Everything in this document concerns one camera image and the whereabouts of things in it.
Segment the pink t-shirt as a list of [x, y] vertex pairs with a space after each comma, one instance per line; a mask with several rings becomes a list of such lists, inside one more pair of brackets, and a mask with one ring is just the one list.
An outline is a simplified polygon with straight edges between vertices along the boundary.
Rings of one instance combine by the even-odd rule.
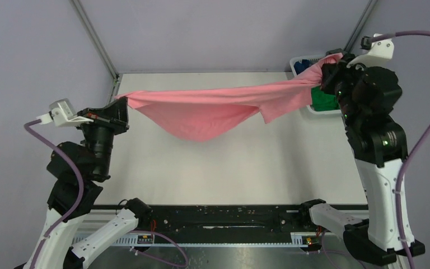
[[306, 107], [310, 82], [293, 78], [257, 86], [204, 90], [132, 91], [117, 96], [169, 134], [204, 142], [235, 128], [253, 115], [264, 123]]

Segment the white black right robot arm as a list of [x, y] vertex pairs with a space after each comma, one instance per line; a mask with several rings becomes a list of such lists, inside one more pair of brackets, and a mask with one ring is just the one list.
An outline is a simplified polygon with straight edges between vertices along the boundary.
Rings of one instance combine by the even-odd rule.
[[321, 66], [321, 90], [335, 97], [345, 134], [367, 198], [368, 218], [335, 209], [324, 200], [304, 202], [298, 222], [304, 230], [340, 237], [355, 259], [381, 268], [407, 268], [406, 258], [425, 253], [409, 227], [403, 187], [396, 182], [408, 158], [406, 134], [390, 113], [402, 95], [395, 72], [355, 62]]

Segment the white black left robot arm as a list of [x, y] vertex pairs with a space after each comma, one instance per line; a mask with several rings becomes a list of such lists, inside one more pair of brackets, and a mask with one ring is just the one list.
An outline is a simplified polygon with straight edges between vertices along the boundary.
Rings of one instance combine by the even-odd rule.
[[[58, 145], [34, 130], [53, 123], [83, 133], [80, 143]], [[114, 137], [129, 128], [128, 99], [114, 100], [103, 108], [75, 111], [68, 99], [52, 103], [49, 111], [24, 125], [25, 130], [52, 150], [47, 171], [56, 181], [47, 201], [46, 219], [39, 241], [23, 268], [88, 268], [126, 233], [153, 225], [152, 210], [138, 198], [127, 200], [119, 213], [86, 239], [73, 238], [108, 180]]]

